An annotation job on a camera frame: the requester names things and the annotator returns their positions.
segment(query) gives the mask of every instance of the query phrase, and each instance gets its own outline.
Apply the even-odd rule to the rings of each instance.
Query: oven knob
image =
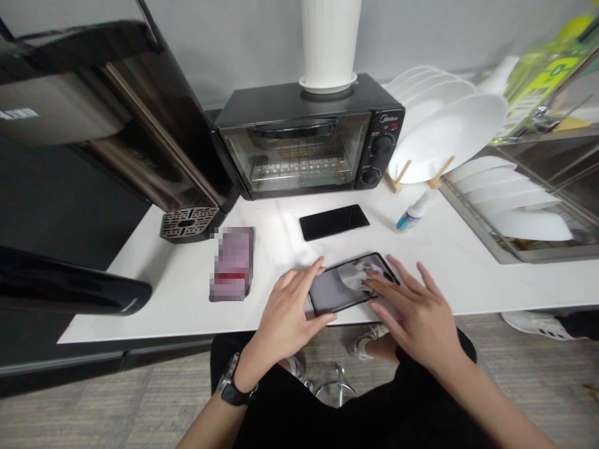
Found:
[[[379,137],[374,141],[372,153],[375,156],[383,156],[393,150],[393,138],[390,135]]]
[[[381,172],[378,168],[369,168],[362,174],[361,179],[366,185],[376,184],[381,179]]]

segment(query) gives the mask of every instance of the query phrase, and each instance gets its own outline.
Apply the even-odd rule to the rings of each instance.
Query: smartphone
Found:
[[[363,228],[370,223],[360,206],[353,205],[302,217],[299,225],[304,240],[311,241]]]
[[[372,297],[376,297],[370,292],[352,290],[341,282],[337,272],[338,268],[347,263],[355,264],[358,262],[370,262],[372,265],[382,268],[385,278],[399,285],[399,280],[379,253],[371,253],[367,256],[335,265],[325,270],[320,276],[316,276],[310,287],[310,301],[312,302],[312,308],[316,316],[330,312],[339,312],[356,304],[366,302]]]
[[[243,301],[253,277],[254,228],[225,228],[218,243],[210,302]]]

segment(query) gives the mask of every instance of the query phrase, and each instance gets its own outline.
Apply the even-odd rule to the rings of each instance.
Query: white countertop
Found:
[[[243,302],[208,300],[218,239],[179,245],[162,240],[162,211],[153,206],[108,269],[148,281],[154,288],[148,304],[129,317],[77,315],[58,343],[255,330],[279,276],[289,268],[309,266],[320,255],[325,266],[332,266],[373,251],[391,253],[414,272],[416,262],[422,261],[456,315],[599,302],[599,259],[500,265],[442,195],[409,234],[395,233],[395,222],[425,188],[408,185],[395,195],[381,182],[374,190],[259,201],[240,198],[223,225],[256,230],[253,281]],[[355,203],[370,226],[309,243],[303,240],[300,217]],[[341,311],[333,324],[375,320],[361,304]]]

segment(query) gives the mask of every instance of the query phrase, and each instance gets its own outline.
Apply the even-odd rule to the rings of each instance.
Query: white plate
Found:
[[[395,86],[393,89],[387,88],[387,92],[393,95],[393,98],[397,100],[397,98],[401,97],[401,94],[406,90],[412,87],[414,84],[419,83],[420,81],[426,80],[427,78],[433,77],[435,75],[442,75],[445,72],[441,72],[440,70],[427,70],[425,72],[421,72],[416,75],[410,76],[403,83]]]
[[[444,106],[475,93],[474,84],[463,80],[453,80],[442,82],[412,96],[403,103],[406,108],[406,116],[401,125],[401,133],[397,142],[404,140],[425,118],[430,117]]]
[[[425,78],[425,79],[417,82],[413,86],[408,87],[407,89],[403,90],[399,96],[397,96],[397,95],[395,96],[395,99],[398,102],[405,104],[412,97],[424,92],[427,89],[430,89],[433,86],[436,86],[437,84],[441,84],[442,82],[447,82],[447,81],[454,81],[457,79],[458,78],[455,75],[450,75],[450,74],[440,73],[437,75],[433,75],[433,76]]]
[[[472,204],[477,205],[496,198],[523,195],[531,191],[545,191],[545,189],[528,179],[523,179],[510,183],[482,187],[473,190],[470,193],[466,193],[464,196],[468,198],[468,201]]]
[[[564,219],[549,211],[510,210],[487,218],[505,237],[544,241],[573,239]]]
[[[528,178],[526,176],[518,173],[517,171],[510,170],[506,167],[498,167],[467,176],[463,180],[456,182],[454,186],[461,193],[468,193],[483,187],[527,179]]]
[[[555,206],[562,201],[546,191],[528,192],[522,195],[505,196],[486,201],[476,205],[476,208],[485,216],[493,215],[512,209],[539,210]]]
[[[474,175],[475,173],[480,173],[482,171],[490,170],[491,168],[496,167],[506,167],[510,170],[515,170],[517,165],[497,156],[483,156],[481,158],[468,161],[465,164],[453,169],[450,173],[446,174],[446,177],[453,184],[455,184],[468,176]]]
[[[401,72],[399,75],[397,75],[390,82],[385,84],[383,87],[385,89],[387,89],[388,92],[390,92],[390,89],[396,88],[398,85],[403,83],[405,80],[407,80],[411,76],[422,73],[422,72],[426,72],[428,70],[438,70],[438,69],[437,69],[437,67],[434,67],[432,65],[419,65],[417,67],[413,67],[409,70],[406,70],[405,72]]]
[[[451,156],[449,170],[478,153],[504,121],[507,101],[499,95],[477,94],[455,101],[420,123],[395,149],[389,174],[411,184],[430,180]]]

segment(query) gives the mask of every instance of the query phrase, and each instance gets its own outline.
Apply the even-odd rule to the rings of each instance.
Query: sneaker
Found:
[[[372,326],[369,332],[354,340],[349,347],[349,353],[361,361],[373,359],[374,357],[371,357],[366,353],[366,343],[368,343],[370,340],[381,338],[387,332],[389,331],[387,330],[386,326]]]
[[[537,312],[504,312],[501,317],[520,332],[542,335],[559,341],[578,340],[572,337],[562,323],[552,315]]]
[[[304,366],[304,364],[301,363],[298,360],[298,358],[295,357],[295,355],[292,355],[291,357],[287,357],[287,361],[289,362],[289,365],[291,366],[292,376],[298,380],[301,380],[304,377],[304,374],[306,372],[306,367]]]

